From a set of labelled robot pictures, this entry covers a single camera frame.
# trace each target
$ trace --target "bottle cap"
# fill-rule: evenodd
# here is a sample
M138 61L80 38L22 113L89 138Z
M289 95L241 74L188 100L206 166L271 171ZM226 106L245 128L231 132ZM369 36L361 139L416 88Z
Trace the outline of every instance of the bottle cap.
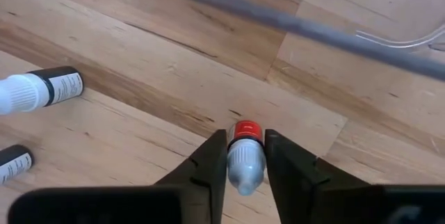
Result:
M263 182L266 157L263 147L252 139L241 139L229 148L229 181L241 195L251 195Z
M0 115L32 111L48 100L45 82L34 74L15 74L0 80Z

